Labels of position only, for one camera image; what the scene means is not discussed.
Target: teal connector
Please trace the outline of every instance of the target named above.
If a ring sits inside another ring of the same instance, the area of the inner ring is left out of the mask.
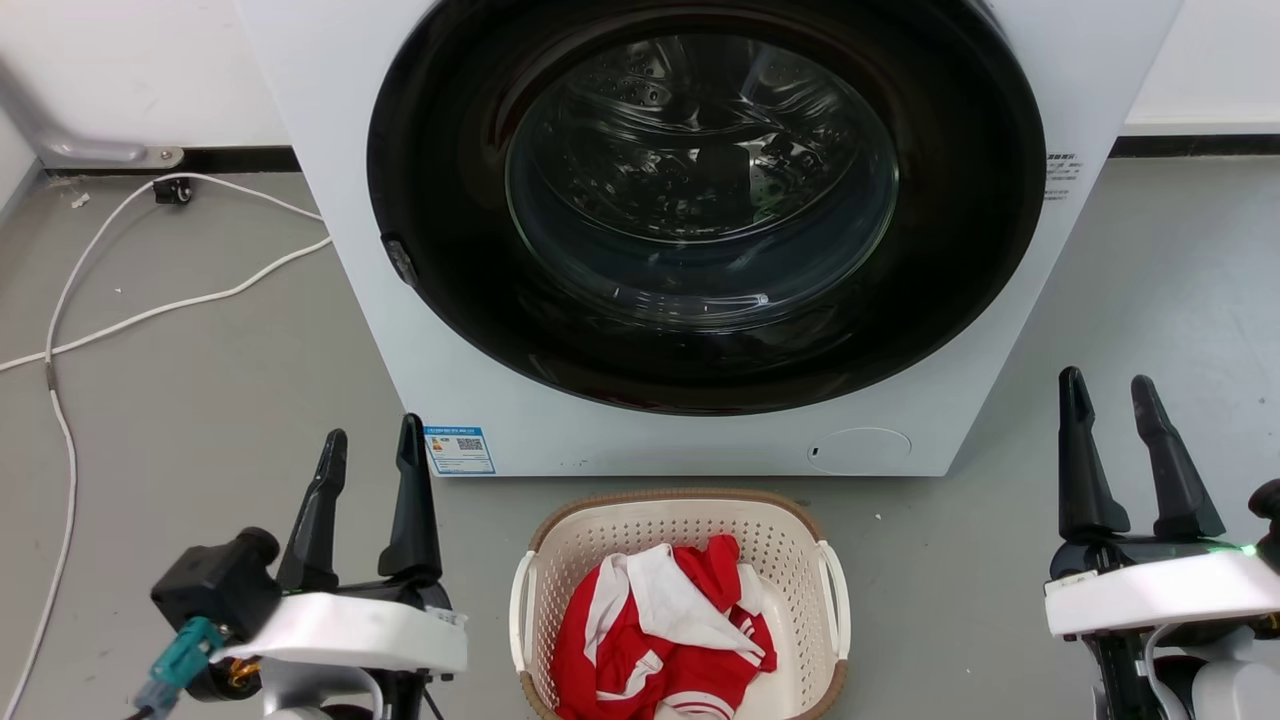
[[[225,642],[227,638],[207,618],[192,618],[151,666],[151,679],[186,688],[209,665],[209,656]]]
[[[151,679],[133,698],[133,707],[151,708],[151,720],[164,720],[178,703],[178,693],[209,665],[209,656],[227,638],[207,618],[192,618],[151,665]]]

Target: energy label sticker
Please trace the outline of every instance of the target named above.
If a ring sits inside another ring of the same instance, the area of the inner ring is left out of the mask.
[[[493,457],[480,428],[425,428],[426,451],[438,475],[492,475]]]

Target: black baseboard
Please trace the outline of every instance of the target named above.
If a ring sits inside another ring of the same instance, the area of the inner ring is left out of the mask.
[[[1111,158],[1225,158],[1280,155],[1280,135],[1121,136]]]
[[[180,170],[188,173],[301,173],[298,156],[288,145],[262,147],[189,147],[183,150]]]
[[[1167,135],[1121,136],[1111,158],[1206,158],[1280,155],[1280,135]],[[189,147],[173,170],[204,174],[300,173],[288,145],[261,147]],[[156,176],[164,170],[51,170],[50,176]]]
[[[184,147],[182,163],[168,170],[46,170],[49,177],[81,176],[163,176],[165,173],[201,173],[206,176],[241,173],[301,173],[298,158],[288,145],[256,147]]]

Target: front-loading washing machine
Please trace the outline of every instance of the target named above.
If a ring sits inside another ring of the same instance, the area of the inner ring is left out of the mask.
[[[1180,0],[241,0],[442,475],[941,475]]]

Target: concrete floor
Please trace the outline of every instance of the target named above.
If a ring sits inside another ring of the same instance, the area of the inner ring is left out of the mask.
[[[296,176],[232,178],[311,206]],[[0,229],[0,361],[42,347],[72,264],[137,179],[38,190]],[[88,192],[91,201],[72,209]],[[849,574],[852,674],[832,717],[1089,712],[1092,665],[1044,628],[1056,538],[1055,378],[1080,365],[1098,446],[1134,527],[1156,516],[1128,382],[1152,375],[1230,539],[1280,474],[1280,159],[1130,160],[1103,172],[1044,295],[945,479],[744,479],[823,523]],[[69,301],[68,341],[237,284],[323,237],[317,223],[202,186],[138,202]],[[401,406],[332,249],[247,293],[180,310],[58,361],[81,457],[81,511],[20,719],[129,712],[169,630],[147,591],[189,544],[244,525],[284,537],[325,433],[351,436],[335,568],[375,578],[394,505]],[[63,528],[65,456],[38,364],[0,374],[0,678],[15,682]],[[449,720],[531,716],[507,650],[507,594],[538,524],[580,496],[685,483],[438,480],[444,584],[471,616],[472,670],[435,694]],[[1268,648],[1280,659],[1280,648]],[[184,702],[175,717],[251,719]]]

